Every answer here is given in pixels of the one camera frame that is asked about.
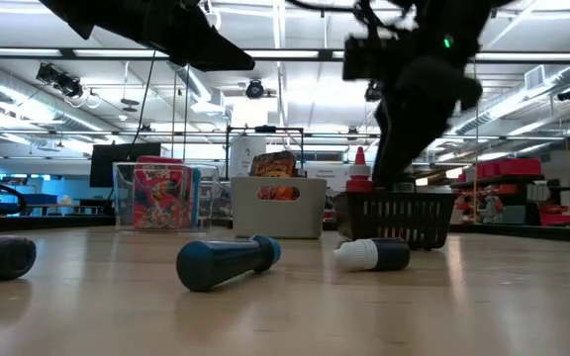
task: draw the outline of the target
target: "blue bottle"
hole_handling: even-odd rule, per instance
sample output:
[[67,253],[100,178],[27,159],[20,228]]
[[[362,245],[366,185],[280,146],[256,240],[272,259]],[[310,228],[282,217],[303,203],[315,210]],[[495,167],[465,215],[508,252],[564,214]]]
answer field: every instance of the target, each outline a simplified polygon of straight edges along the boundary
[[249,270],[267,271],[281,257],[275,239],[255,235],[249,241],[192,241],[177,254],[177,275],[193,292],[208,292]]

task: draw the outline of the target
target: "white bottle cap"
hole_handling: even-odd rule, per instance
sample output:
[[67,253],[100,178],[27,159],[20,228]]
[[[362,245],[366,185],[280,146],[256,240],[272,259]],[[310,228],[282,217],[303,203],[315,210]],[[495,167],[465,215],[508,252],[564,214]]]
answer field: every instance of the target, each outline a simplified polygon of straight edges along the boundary
[[377,265],[377,247],[369,239],[345,242],[333,254],[335,265],[344,271],[370,270]]

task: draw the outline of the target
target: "ceiling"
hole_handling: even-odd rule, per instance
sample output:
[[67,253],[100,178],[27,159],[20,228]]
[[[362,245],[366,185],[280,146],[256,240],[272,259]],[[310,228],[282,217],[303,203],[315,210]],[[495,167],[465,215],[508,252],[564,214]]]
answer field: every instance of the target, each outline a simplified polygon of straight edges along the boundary
[[[333,2],[349,4],[341,0]],[[213,0],[212,4],[221,15],[220,33],[234,44],[241,48],[275,48],[273,1]],[[382,18],[397,16],[393,6],[381,2],[375,5],[381,9]],[[523,19],[517,19],[521,13],[524,13]],[[284,48],[341,48],[348,34],[364,33],[350,15],[328,14],[321,18],[317,13],[286,6],[283,16],[285,23],[284,29],[281,29],[284,31],[281,34],[280,46]],[[488,50],[570,51],[570,0],[519,1],[490,20],[480,42],[484,46],[483,49]],[[99,28],[94,30],[89,41],[85,41],[61,19],[33,0],[0,0],[0,46],[141,48],[130,40]],[[35,78],[41,62],[46,60],[0,59],[0,71],[34,86],[37,90],[48,91],[57,99],[62,98],[55,90],[43,87]],[[59,99],[54,100],[55,106],[62,105],[62,108],[71,113],[82,110],[89,115],[85,118],[98,120],[94,121],[94,126],[103,130],[133,131],[137,128],[140,111],[127,114],[126,120],[119,119],[119,115],[125,114],[122,111],[125,105],[121,103],[121,99],[133,99],[140,103],[144,101],[143,85],[148,77],[149,62],[133,61],[129,63],[127,71],[126,63],[121,61],[51,60],[50,63],[80,77],[82,84],[93,89],[101,99],[100,106],[93,109],[84,104],[79,109],[72,108]],[[345,133],[348,127],[355,126],[361,132],[375,132],[376,124],[369,116],[375,104],[366,103],[363,98],[367,83],[343,82],[341,63],[282,62],[281,65],[285,89],[282,97],[287,109],[285,123],[281,123],[277,113],[276,98],[263,98],[252,104],[259,105],[257,102],[262,102],[262,107],[269,112],[267,117],[270,125],[342,133]],[[469,66],[467,72],[482,81],[482,104],[488,105],[512,88],[523,85],[523,75],[534,67],[533,64],[481,64],[476,67]],[[259,61],[251,71],[197,74],[208,87],[222,90],[229,105],[246,101],[243,98],[242,85],[247,84],[249,79],[261,79],[266,88],[276,91],[278,73],[276,62]],[[227,124],[223,115],[196,114],[187,108],[187,105],[192,103],[185,102],[188,98],[186,95],[173,95],[174,78],[173,71],[165,62],[158,61],[154,64],[150,89],[143,108],[143,122],[163,124],[175,120],[176,123],[183,124],[186,117],[190,131],[223,130]],[[128,89],[125,89],[125,82],[129,86]],[[181,83],[178,88],[184,89]],[[569,103],[562,103],[554,109],[558,112],[568,111],[570,106]],[[539,98],[530,105],[507,112],[497,120],[481,126],[479,133],[508,134],[549,114],[548,98]],[[457,119],[452,119],[453,126],[459,124],[455,120]],[[330,141],[317,140],[317,143],[323,142]],[[432,147],[436,149],[437,154],[452,150],[458,152],[461,148],[459,144]]]

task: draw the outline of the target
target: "white storage bin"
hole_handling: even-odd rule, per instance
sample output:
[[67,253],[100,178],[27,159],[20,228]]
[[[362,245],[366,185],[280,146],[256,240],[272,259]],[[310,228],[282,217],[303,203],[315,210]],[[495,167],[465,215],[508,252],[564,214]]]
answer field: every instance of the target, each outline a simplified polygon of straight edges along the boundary
[[[300,196],[293,201],[261,200],[257,196],[261,187],[295,187]],[[323,234],[326,180],[237,177],[232,188],[235,235],[318,238]]]

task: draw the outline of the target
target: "shelf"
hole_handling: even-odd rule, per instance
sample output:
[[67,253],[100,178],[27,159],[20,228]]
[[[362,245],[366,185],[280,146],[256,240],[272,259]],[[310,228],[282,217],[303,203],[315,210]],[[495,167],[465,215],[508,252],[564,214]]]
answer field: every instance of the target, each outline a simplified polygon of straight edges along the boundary
[[[524,176],[499,176],[491,178],[483,178],[476,181],[476,185],[479,187],[487,186],[490,184],[519,184],[519,183],[531,183],[536,180],[544,180],[542,174],[536,175],[524,175]],[[450,188],[472,188],[474,187],[474,181],[471,182],[461,182],[450,184]]]

